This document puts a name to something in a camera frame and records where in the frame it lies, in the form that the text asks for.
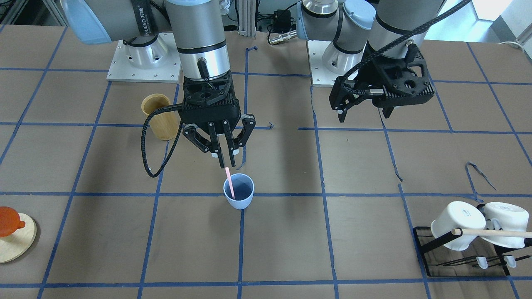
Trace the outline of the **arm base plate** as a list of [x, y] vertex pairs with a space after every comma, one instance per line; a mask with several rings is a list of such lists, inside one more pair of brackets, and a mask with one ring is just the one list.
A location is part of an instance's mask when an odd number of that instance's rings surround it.
[[158, 34], [144, 47], [118, 42], [106, 79], [135, 83], [178, 83], [181, 62], [172, 33]]
[[336, 49], [333, 42], [329, 41], [309, 40], [307, 46], [314, 87], [332, 87], [338, 76], [343, 76], [363, 57], [363, 51], [347, 54]]

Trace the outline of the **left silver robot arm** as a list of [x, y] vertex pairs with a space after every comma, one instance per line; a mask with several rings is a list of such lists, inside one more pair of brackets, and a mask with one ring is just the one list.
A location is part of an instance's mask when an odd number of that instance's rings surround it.
[[328, 42], [325, 68], [347, 75], [334, 83], [330, 106], [344, 122], [347, 111], [371, 100], [389, 118], [398, 106], [420, 105], [434, 95], [427, 64], [419, 47], [425, 32], [416, 33], [350, 73], [357, 63], [437, 17], [443, 0], [301, 0], [296, 30], [303, 40]]

